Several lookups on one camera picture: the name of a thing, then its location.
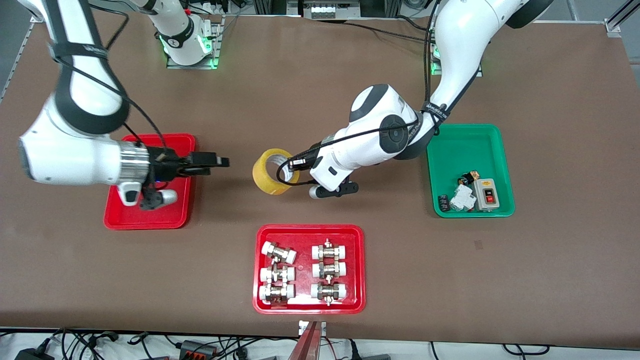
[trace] plastic tray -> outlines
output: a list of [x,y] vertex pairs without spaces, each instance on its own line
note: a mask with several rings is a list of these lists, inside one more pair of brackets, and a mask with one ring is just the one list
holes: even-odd
[[[311,265],[317,260],[311,258],[311,246],[322,245],[329,239],[335,246],[345,246],[347,275],[334,282],[345,284],[347,297],[327,306],[322,300],[311,297],[311,284],[320,279],[313,278]],[[270,305],[258,297],[260,268],[271,265],[271,259],[260,250],[265,241],[277,243],[279,247],[290,247],[298,252],[293,266],[296,269],[296,297],[284,305]],[[260,314],[356,314],[364,309],[364,234],[355,225],[265,225],[258,231],[255,244],[255,266],[253,271],[253,307]]]
[[[500,130],[491,124],[442,124],[440,135],[427,146],[433,207],[444,218],[508,217],[515,211],[507,159]],[[443,212],[438,196],[454,195],[460,175],[477,170],[483,179],[495,181],[500,207],[491,212],[473,210]]]
[[[162,146],[157,135],[144,134],[140,138],[145,145]],[[135,141],[135,138],[127,135],[122,140]],[[196,139],[191,134],[164,134],[164,140],[179,156],[187,156],[196,148]],[[146,211],[138,205],[124,206],[117,187],[111,186],[104,210],[104,225],[111,230],[177,229],[188,219],[192,181],[191,177],[176,177],[166,188],[178,193],[178,201]]]

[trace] robotic arm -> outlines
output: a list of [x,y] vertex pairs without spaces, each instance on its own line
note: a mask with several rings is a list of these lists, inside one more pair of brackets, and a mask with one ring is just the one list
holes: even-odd
[[214,152],[180,158],[166,147],[110,139],[108,134],[124,125],[130,100],[109,67],[89,4],[19,1],[46,22],[52,57],[62,65],[55,91],[19,140],[28,177],[56,185],[113,184],[126,206],[136,205],[142,194],[141,208],[156,209],[177,200],[173,190],[156,190],[156,181],[209,175],[211,167],[228,166],[228,159]]
[[435,27],[442,78],[430,101],[415,111],[390,85],[370,86],[354,100],[349,125],[325,138],[320,147],[312,147],[315,150],[302,153],[302,158],[290,159],[289,171],[310,170],[318,183],[310,189],[311,197],[339,197],[358,190],[349,181],[354,170],[390,158],[416,158],[475,79],[484,49],[498,29],[520,9],[529,17],[539,10],[537,16],[551,1],[531,0],[536,5],[533,9],[531,5],[523,8],[527,3],[529,0],[450,0],[438,14]]

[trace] power adapter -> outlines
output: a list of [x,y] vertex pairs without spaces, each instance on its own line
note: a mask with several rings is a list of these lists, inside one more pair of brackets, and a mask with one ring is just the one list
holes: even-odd
[[18,355],[15,357],[15,360],[55,360],[53,356],[47,355],[45,353],[36,354],[36,349],[34,348],[26,348],[24,350],[20,350]]

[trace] electrical switch box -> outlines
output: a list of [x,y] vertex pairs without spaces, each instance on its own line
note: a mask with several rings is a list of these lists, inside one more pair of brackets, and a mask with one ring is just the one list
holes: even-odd
[[493,179],[478,179],[474,181],[473,187],[474,195],[477,198],[476,208],[479,211],[491,211],[500,207]]

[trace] black button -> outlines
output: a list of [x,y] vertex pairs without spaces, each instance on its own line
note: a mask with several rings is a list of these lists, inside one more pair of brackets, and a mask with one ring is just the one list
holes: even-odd
[[124,197],[127,199],[127,202],[134,202],[138,198],[138,192],[135,190],[129,190],[124,194]]

